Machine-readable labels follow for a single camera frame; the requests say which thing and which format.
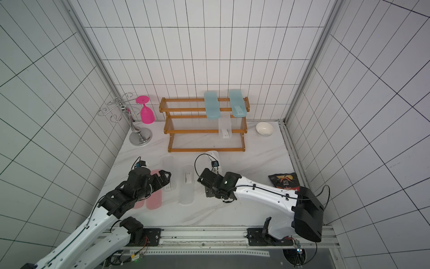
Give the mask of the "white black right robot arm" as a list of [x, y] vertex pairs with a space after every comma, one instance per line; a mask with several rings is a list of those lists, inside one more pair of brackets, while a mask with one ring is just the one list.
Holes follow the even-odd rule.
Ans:
[[297, 234], [310, 242], [322, 241], [325, 207], [306, 187], [297, 191], [280, 189], [233, 172], [221, 176], [208, 168], [202, 171], [198, 182], [224, 202], [249, 200], [279, 211], [281, 217], [270, 217], [265, 226], [272, 238], [281, 240]]

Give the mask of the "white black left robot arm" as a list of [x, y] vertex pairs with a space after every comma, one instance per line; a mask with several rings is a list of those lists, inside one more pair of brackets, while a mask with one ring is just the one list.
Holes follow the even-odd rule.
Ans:
[[135, 204], [170, 183], [171, 173], [152, 174], [146, 167], [136, 167], [128, 179], [104, 195], [90, 216], [57, 248], [25, 269], [94, 269], [128, 244], [148, 246], [143, 224], [124, 215]]

